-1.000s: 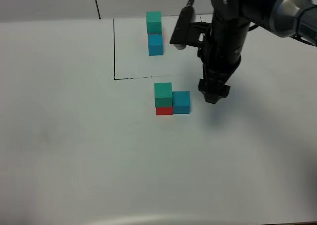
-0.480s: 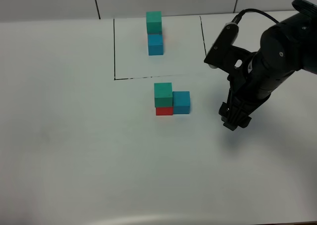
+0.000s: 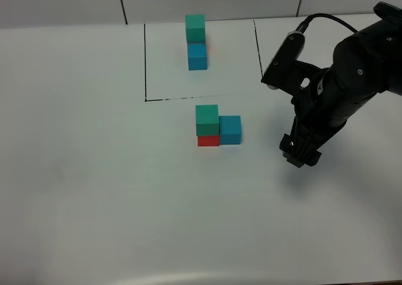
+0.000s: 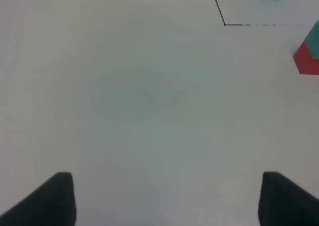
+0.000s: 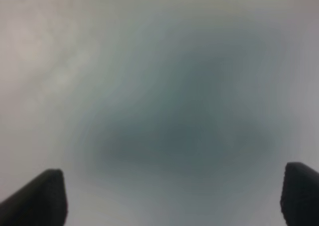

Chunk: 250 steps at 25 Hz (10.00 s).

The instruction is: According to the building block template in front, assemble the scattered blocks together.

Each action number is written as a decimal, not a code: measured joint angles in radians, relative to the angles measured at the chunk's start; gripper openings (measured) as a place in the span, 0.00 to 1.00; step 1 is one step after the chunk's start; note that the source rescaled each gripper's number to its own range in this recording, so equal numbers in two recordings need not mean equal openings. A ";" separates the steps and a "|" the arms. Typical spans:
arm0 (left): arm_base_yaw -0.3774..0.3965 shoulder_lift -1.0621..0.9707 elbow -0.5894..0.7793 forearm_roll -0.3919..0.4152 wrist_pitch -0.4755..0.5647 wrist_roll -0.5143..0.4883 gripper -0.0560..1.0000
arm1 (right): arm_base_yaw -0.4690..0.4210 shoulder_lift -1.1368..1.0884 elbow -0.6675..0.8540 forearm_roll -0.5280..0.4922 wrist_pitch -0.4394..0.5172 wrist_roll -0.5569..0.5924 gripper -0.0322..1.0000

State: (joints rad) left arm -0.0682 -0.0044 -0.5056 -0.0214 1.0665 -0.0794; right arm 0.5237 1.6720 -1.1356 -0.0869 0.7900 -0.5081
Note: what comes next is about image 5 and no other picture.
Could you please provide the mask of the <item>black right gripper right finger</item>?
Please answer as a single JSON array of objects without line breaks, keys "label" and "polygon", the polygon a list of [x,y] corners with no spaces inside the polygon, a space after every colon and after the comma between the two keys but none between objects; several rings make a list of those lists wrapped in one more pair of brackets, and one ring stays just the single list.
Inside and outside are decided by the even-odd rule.
[{"label": "black right gripper right finger", "polygon": [[319,225],[319,173],[301,162],[285,166],[280,199],[288,226]]}]

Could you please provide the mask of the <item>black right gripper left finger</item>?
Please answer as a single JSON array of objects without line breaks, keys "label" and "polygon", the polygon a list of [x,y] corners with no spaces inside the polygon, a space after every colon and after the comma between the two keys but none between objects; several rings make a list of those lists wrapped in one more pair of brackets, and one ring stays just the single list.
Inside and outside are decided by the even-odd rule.
[{"label": "black right gripper left finger", "polygon": [[48,169],[0,203],[2,226],[63,226],[68,215],[64,175]]}]

